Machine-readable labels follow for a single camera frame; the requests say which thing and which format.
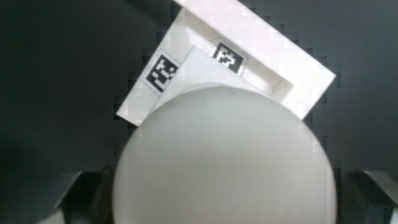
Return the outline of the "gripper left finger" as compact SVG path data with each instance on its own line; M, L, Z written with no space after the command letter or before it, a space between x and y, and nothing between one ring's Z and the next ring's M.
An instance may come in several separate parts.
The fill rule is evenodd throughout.
M111 185L115 169L77 171L63 175L49 214L37 224L113 224Z

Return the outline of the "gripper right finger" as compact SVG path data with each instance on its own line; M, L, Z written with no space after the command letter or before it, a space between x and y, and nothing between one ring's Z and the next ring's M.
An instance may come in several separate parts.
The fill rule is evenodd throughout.
M337 224L398 224L398 181L383 171L342 177Z

